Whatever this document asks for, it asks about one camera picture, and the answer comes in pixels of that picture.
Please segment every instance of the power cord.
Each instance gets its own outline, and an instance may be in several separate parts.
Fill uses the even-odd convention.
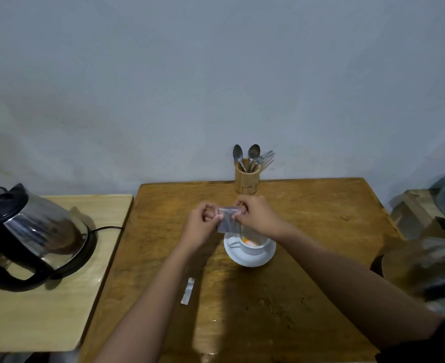
[[[99,230],[104,230],[104,229],[121,229],[121,230],[124,230],[125,228],[123,228],[122,226],[109,225],[109,226],[102,226],[100,228],[93,229],[92,232],[98,232]]]

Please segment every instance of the fork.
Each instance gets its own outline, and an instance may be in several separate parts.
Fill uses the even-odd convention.
[[[268,160],[273,158],[275,154],[276,153],[273,150],[270,150],[269,152],[266,152],[263,155],[257,157],[256,160],[254,161],[254,165],[252,165],[250,168],[250,172],[252,172],[258,164],[263,164],[264,162],[267,162]]]

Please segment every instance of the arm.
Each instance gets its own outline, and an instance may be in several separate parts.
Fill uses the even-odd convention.
[[[189,213],[179,243],[108,338],[95,363],[159,360],[184,268],[220,221],[213,208],[201,203]]]
[[[326,250],[284,222],[262,196],[241,195],[236,205],[242,207],[235,219],[287,250],[328,299],[378,349],[427,339],[442,322],[443,317],[379,275]]]

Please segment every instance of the spoon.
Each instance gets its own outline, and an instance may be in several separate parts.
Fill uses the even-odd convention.
[[[233,158],[236,162],[238,162],[239,164],[241,164],[241,167],[243,168],[243,170],[248,173],[248,171],[246,170],[246,168],[243,165],[243,149],[241,149],[241,147],[236,144],[234,146],[233,149]]]
[[[248,164],[248,169],[251,172],[251,163],[256,160],[257,157],[259,157],[259,154],[261,153],[261,149],[259,148],[258,144],[251,145],[250,149],[248,150],[248,158],[250,159],[250,164]]]

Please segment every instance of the stainless steel kettle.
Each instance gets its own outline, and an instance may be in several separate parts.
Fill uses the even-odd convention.
[[[0,266],[1,289],[24,291],[65,277],[81,268],[95,245],[86,224],[22,184],[0,193],[0,254],[33,272],[21,280]]]

